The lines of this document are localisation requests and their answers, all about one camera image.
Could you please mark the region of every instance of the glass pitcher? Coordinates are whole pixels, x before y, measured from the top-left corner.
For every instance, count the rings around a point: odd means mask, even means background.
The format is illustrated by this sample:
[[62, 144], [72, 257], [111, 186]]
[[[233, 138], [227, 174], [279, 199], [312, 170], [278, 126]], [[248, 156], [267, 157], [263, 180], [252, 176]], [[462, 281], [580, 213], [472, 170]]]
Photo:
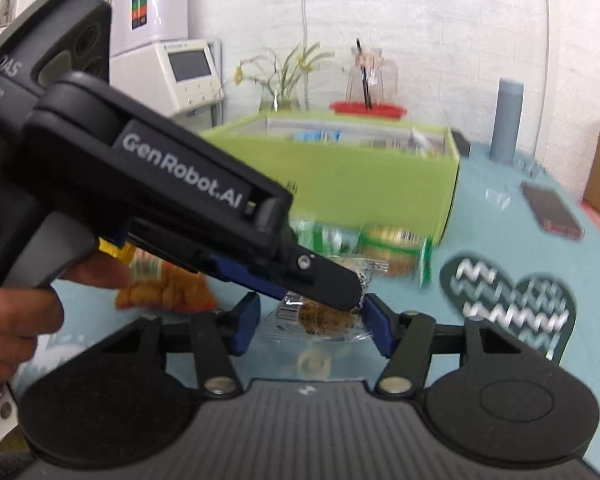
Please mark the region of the glass pitcher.
[[382, 57], [381, 48], [363, 48], [362, 53], [352, 47], [353, 65], [349, 71], [347, 102], [365, 102], [362, 69], [366, 70], [371, 104], [392, 104], [398, 91], [398, 66]]

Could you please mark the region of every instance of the yellow flower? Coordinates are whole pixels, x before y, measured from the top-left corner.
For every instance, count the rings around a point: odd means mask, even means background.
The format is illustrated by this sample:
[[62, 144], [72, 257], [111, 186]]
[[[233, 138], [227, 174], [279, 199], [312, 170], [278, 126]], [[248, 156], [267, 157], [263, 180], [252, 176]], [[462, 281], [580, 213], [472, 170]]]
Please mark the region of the yellow flower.
[[242, 71], [242, 67], [238, 66], [235, 69], [235, 74], [234, 74], [234, 82], [239, 85], [242, 80], [244, 79], [244, 72]]

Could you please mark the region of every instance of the green box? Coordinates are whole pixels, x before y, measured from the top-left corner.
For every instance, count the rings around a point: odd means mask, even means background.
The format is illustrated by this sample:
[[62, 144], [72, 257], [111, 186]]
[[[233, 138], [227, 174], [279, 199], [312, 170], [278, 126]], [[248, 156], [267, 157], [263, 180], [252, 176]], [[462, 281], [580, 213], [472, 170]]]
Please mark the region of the green box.
[[[359, 145], [361, 140], [408, 139], [413, 130], [443, 146], [443, 156]], [[294, 139], [304, 132], [339, 132], [340, 140]], [[436, 244], [444, 234], [459, 169], [449, 128], [331, 113], [262, 112], [205, 137], [291, 190], [295, 218], [350, 229], [399, 227]]]

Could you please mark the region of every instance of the heart-shaped coaster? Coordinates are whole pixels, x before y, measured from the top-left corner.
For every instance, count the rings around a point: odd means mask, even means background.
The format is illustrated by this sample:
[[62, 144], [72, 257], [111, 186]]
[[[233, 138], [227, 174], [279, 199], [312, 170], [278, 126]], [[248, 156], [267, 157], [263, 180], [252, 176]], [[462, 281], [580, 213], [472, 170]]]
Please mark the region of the heart-shaped coaster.
[[532, 274], [514, 285], [497, 264], [460, 254], [440, 270], [440, 285], [465, 317], [497, 322], [547, 359], [560, 362], [576, 322], [576, 302], [561, 280]]

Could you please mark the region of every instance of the table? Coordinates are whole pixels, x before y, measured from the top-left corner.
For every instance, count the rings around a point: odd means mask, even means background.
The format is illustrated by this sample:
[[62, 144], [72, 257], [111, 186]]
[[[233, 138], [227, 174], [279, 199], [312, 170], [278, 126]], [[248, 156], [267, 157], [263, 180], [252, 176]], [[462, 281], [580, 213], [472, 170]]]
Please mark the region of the table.
[[[514, 168], [496, 165], [487, 158], [484, 146], [472, 147], [469, 159], [463, 159], [456, 199], [448, 230], [432, 260], [433, 284], [420, 290], [410, 280], [375, 280], [371, 291], [378, 294], [395, 311], [417, 310], [429, 314], [439, 323], [461, 324], [462, 316], [452, 309], [438, 283], [441, 266], [458, 253], [477, 253], [507, 271], [513, 280], [532, 272], [547, 272], [566, 282], [577, 303], [573, 334], [564, 352], [561, 366], [591, 387], [600, 403], [600, 234], [574, 201], [547, 175], [533, 180], [558, 190], [584, 227], [585, 237], [578, 242], [550, 235], [540, 230], [526, 204], [520, 183], [527, 180]], [[509, 196], [502, 209], [494, 197]], [[245, 293], [234, 284], [210, 280], [219, 304], [230, 308]], [[116, 312], [114, 293], [67, 282], [56, 282], [56, 290], [66, 309], [62, 330], [40, 338], [34, 359], [22, 366], [14, 379], [17, 394], [28, 384], [61, 362], [131, 322], [145, 310]], [[263, 315], [276, 302], [263, 298]], [[181, 317], [166, 313], [165, 322]], [[234, 360], [244, 383], [251, 378], [302, 378], [298, 372], [299, 355], [306, 351], [300, 343], [280, 344], [256, 336], [244, 357]], [[371, 341], [351, 344], [320, 344], [318, 352], [329, 355], [330, 378], [365, 378], [374, 384], [386, 360], [380, 357]], [[457, 366], [456, 356], [436, 356], [428, 382]], [[191, 355], [168, 357], [168, 371], [187, 385], [196, 384]], [[600, 426], [587, 453], [587, 460], [600, 470]]]

